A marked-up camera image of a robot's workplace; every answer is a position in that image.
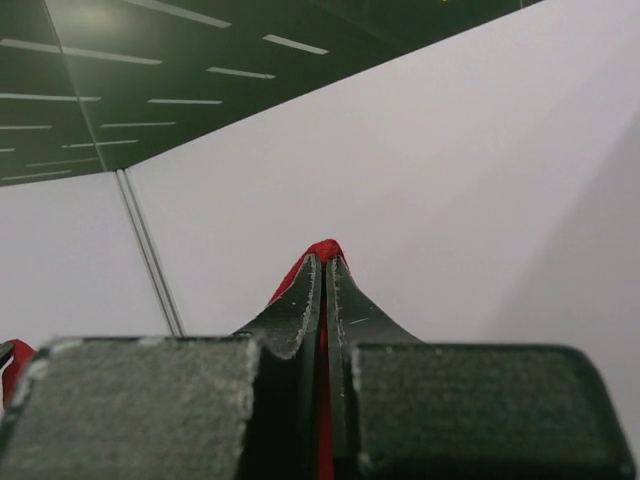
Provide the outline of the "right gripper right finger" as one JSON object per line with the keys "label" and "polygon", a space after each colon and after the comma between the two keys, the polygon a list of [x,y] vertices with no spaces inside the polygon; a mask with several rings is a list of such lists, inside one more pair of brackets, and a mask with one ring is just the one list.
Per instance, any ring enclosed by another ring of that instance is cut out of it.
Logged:
{"label": "right gripper right finger", "polygon": [[632,479],[602,376],[558,344],[428,343],[325,274],[339,479]]}

